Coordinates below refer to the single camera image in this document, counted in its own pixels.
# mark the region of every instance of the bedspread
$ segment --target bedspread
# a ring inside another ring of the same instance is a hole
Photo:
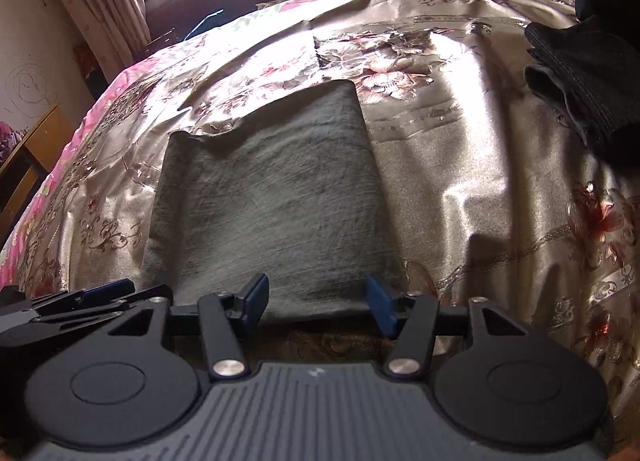
[[[527,89],[532,21],[568,27],[574,0],[291,0],[168,48],[89,112],[2,250],[0,284],[135,281],[171,132],[215,134],[348,78],[412,289],[489,297],[588,359],[622,445],[640,418],[640,177],[596,160]],[[274,330],[273,356],[382,354],[348,325]]]

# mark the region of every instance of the floral bedspread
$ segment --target floral bedspread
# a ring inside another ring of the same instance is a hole
[[[135,281],[172,131],[215,134],[348,78],[411,289],[442,303],[489,297],[588,359],[625,444],[640,417],[640,176],[596,160],[531,94],[533,20],[570,26],[574,0],[291,0],[168,48],[89,111],[2,250],[0,285],[35,297]],[[257,347],[262,358],[383,354],[353,326],[271,330]]]

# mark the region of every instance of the gray garment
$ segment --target gray garment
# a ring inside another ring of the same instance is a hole
[[[295,92],[215,136],[171,135],[143,285],[176,303],[270,278],[270,321],[367,309],[371,273],[404,288],[396,240],[355,87]]]

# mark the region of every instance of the ribbed surface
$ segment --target ribbed surface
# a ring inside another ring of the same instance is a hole
[[[45,444],[31,461],[596,461],[581,445],[538,455],[470,442],[431,408],[422,389],[391,383],[372,365],[266,364],[221,383],[180,430],[119,453]]]

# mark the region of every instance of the silver bolt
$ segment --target silver bolt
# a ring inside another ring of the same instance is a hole
[[[213,372],[224,377],[241,375],[244,369],[244,364],[238,360],[220,360],[213,364]]]
[[[412,358],[396,358],[387,367],[395,375],[413,375],[420,370],[420,364]]]

